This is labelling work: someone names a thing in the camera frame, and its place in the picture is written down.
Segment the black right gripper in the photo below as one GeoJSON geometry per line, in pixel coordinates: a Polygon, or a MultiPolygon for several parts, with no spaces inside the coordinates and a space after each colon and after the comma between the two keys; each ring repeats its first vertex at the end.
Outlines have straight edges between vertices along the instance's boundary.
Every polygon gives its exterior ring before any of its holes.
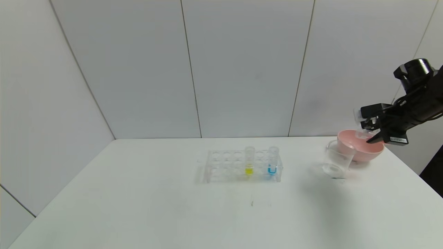
{"type": "Polygon", "coordinates": [[[388,109],[379,116],[379,129],[366,129],[368,144],[385,143],[404,146],[409,144],[406,132],[422,123],[403,109],[388,109]]]}

